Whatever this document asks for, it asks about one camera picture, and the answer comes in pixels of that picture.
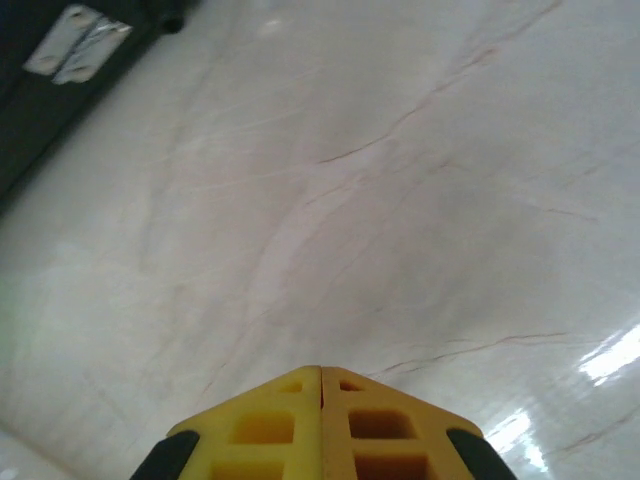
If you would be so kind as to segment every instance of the black object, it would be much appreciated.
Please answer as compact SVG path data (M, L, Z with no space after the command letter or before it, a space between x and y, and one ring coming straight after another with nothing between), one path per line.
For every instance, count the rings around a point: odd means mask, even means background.
M149 45L163 33L182 29L187 3L0 0L0 197L51 151ZM131 31L90 80L56 85L51 76L29 72L24 65L71 5L123 22Z
M131 480L178 480L200 435L187 430L157 443Z
M459 429L447 431L447 436L475 480L517 480L485 439Z

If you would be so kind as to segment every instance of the metal hinge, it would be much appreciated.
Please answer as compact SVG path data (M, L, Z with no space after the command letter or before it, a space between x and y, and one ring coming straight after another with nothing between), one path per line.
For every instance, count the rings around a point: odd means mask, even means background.
M24 69L51 76L57 85L84 83L93 78L131 30L130 25L85 5L69 5Z

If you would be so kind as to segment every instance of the screw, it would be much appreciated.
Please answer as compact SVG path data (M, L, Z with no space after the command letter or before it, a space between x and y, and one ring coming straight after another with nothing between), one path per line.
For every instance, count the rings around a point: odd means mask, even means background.
M82 7L75 8L69 13L69 21L76 28L87 28L93 22L93 17L88 14Z
M129 35L131 27L129 25L114 25L109 32L109 39L114 42L120 42Z
M69 77L76 83L83 83L93 77L94 73L93 67L77 67L69 72Z

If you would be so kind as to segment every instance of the marble floor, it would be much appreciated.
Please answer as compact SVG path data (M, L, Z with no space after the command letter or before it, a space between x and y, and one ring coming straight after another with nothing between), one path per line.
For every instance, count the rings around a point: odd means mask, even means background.
M1 423L126 479L182 418L340 365L521 479L637 478L639 25L205 0L1 220Z

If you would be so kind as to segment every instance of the yellow plastic part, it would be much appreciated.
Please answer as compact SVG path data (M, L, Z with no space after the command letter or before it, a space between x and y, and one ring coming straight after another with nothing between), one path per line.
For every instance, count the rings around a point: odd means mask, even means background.
M322 395L325 480L473 480L446 433L468 420L342 368Z
M473 480L447 430L473 423L341 368L302 367L176 425L180 480Z
M180 480L321 480L320 402L320 367L302 367L179 423L200 434Z

